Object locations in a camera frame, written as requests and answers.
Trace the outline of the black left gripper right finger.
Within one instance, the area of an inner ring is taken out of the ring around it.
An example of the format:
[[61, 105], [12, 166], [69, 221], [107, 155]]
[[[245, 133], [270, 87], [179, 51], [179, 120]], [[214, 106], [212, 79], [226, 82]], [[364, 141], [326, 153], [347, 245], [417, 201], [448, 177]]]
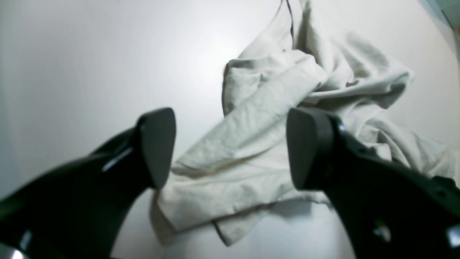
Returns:
[[459, 258], [453, 179], [379, 158], [320, 109], [290, 109], [286, 142], [294, 187], [327, 196], [357, 259]]

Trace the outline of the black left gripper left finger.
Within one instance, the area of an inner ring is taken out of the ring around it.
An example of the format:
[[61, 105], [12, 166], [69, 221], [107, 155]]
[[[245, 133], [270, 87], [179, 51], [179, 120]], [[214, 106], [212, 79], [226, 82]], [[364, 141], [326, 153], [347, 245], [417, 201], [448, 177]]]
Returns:
[[175, 138], [174, 110], [156, 109], [14, 191], [1, 200], [1, 258], [109, 259], [137, 198], [166, 184]]

